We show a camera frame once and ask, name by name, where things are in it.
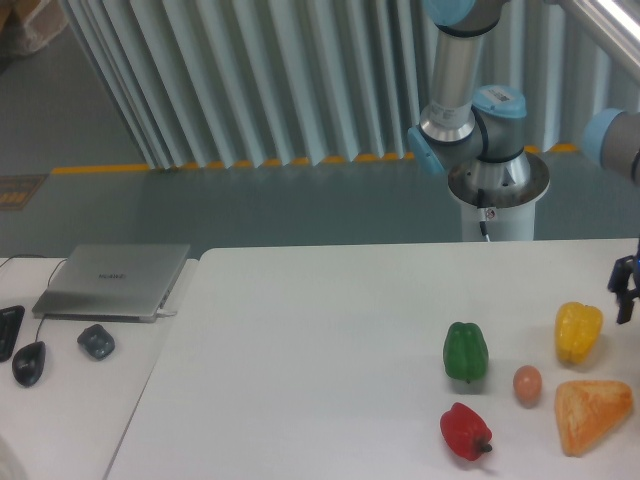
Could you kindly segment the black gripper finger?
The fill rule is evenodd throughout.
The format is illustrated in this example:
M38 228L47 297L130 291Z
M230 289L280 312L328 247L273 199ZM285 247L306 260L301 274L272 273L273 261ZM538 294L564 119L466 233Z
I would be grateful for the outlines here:
M616 294L618 303L617 324L626 324L631 320L634 310L634 301L638 297L638 290L624 290Z

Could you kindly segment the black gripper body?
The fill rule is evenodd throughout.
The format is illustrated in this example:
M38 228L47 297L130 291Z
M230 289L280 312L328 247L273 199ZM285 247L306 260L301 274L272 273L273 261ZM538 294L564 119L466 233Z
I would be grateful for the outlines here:
M607 289L617 296L638 295L639 292L639 249L614 262Z

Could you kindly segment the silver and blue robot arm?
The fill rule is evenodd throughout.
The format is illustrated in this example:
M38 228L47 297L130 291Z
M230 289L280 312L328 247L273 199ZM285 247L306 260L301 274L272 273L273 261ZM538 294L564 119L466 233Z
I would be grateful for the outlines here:
M475 88L484 36L509 1L422 1L438 28L431 99L407 137L429 173L448 171L448 188L461 205L466 241L531 240L535 203L546 193L546 164L524 153L526 101L517 89ZM544 1L558 4L596 43L639 80L639 7L631 1ZM583 133L584 155L639 187L639 112L606 109ZM489 212L505 213L498 233ZM639 302L637 253L616 260L608 283L617 323L631 320Z

